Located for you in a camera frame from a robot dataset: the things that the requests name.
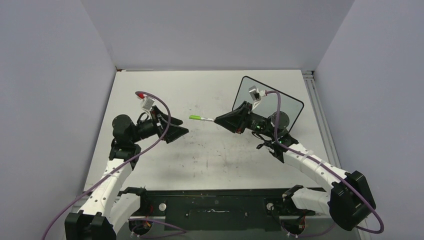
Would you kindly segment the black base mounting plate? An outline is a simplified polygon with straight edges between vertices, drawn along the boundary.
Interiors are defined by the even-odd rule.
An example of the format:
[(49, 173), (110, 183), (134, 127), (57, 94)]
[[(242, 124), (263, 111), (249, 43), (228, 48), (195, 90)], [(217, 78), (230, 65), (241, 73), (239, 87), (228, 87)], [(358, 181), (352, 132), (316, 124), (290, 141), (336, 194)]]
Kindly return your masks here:
[(277, 231), (277, 219), (314, 216), (286, 206), (285, 188), (230, 190), (146, 190), (134, 217), (163, 217), (188, 231)]

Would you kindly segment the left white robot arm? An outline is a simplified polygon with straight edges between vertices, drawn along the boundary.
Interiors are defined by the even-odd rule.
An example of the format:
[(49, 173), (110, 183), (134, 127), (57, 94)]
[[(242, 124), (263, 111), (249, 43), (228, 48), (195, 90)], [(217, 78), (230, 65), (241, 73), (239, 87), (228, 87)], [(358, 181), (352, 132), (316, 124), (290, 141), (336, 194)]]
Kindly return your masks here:
[(115, 240), (126, 219), (135, 213), (144, 215), (149, 201), (141, 195), (144, 188), (131, 188), (134, 196), (125, 210), (119, 210), (115, 200), (125, 180), (134, 170), (141, 153), (139, 141), (152, 136), (171, 143), (187, 134), (183, 121), (169, 116), (153, 106), (146, 112), (147, 118), (136, 123), (126, 114), (112, 121), (111, 151), (102, 178), (89, 190), (89, 198), (78, 212), (69, 213), (65, 219), (65, 237), (68, 240)]

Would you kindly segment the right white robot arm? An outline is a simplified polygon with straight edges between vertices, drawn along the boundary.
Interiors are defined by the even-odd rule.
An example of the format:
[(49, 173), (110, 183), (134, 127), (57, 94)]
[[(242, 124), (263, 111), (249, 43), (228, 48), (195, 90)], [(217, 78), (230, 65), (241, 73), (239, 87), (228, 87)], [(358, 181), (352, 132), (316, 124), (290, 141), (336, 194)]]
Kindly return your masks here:
[(359, 171), (348, 172), (317, 157), (290, 135), (288, 115), (275, 111), (268, 117), (252, 111), (253, 105), (244, 101), (239, 107), (214, 119), (214, 123), (234, 133), (246, 129), (262, 139), (258, 149), (265, 147), (280, 162), (292, 166), (315, 181), (323, 192), (301, 185), (283, 194), (283, 209), (289, 214), (311, 210), (330, 216), (342, 229), (351, 231), (376, 209), (366, 177)]

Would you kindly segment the aluminium rail right side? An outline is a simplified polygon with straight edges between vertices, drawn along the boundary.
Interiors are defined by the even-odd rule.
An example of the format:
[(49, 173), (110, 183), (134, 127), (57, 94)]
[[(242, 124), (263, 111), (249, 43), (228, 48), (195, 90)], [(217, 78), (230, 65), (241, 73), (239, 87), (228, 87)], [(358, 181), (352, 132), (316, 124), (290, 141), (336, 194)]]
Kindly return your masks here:
[(321, 138), (323, 140), (328, 160), (330, 163), (340, 168), (340, 159), (319, 97), (316, 81), (314, 78), (314, 71), (307, 70), (302, 71), (301, 73), (305, 82), (305, 86), (307, 88), (315, 118), (317, 120), (318, 128), (321, 134)]

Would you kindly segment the white whiteboard marker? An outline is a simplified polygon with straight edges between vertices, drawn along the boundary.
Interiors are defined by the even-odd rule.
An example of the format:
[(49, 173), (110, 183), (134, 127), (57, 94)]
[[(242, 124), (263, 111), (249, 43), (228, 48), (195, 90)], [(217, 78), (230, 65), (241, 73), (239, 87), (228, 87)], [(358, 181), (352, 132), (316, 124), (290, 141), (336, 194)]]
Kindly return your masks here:
[(206, 122), (214, 122), (215, 119), (214, 118), (208, 118), (208, 117), (200, 117), (201, 121), (206, 121)]

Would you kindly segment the green marker cap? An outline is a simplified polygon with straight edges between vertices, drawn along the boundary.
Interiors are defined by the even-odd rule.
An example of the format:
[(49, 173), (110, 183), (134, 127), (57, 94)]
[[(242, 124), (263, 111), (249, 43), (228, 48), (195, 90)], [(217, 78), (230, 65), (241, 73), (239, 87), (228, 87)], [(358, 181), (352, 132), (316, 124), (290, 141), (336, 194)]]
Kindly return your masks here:
[(198, 115), (190, 115), (189, 116), (189, 119), (190, 120), (199, 120), (199, 121), (201, 121), (202, 120), (202, 117), (201, 116), (198, 116)]

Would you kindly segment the aluminium front frame rail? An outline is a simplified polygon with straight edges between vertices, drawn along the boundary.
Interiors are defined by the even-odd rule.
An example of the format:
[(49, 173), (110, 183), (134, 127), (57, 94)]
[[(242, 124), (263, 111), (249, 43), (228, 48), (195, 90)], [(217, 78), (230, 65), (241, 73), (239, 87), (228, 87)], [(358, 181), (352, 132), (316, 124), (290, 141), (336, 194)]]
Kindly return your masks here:
[(145, 233), (136, 233), (135, 221), (126, 222), (116, 234), (117, 240), (362, 240), (358, 231), (345, 231), (328, 218), (308, 217), (304, 231), (299, 235), (278, 226), (271, 219), (265, 229), (244, 230), (177, 230), (164, 225), (165, 218), (156, 217)]

